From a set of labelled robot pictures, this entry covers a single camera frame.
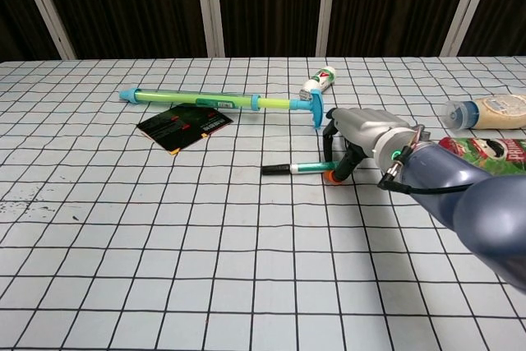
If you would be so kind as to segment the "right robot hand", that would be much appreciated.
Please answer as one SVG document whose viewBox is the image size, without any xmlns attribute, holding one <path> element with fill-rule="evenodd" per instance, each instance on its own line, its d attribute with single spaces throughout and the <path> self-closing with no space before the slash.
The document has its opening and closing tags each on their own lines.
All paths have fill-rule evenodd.
<svg viewBox="0 0 526 351">
<path fill-rule="evenodd" d="M 346 142 L 343 158 L 335 169 L 325 173 L 331 182 L 346 180 L 364 159 L 378 156 L 390 138 L 402 139 L 395 146 L 400 150 L 410 144 L 416 133 L 407 122 L 385 110 L 334 108 L 326 117 L 330 122 L 322 134 L 325 161 L 333 160 L 335 135 L 340 134 Z"/>
</svg>

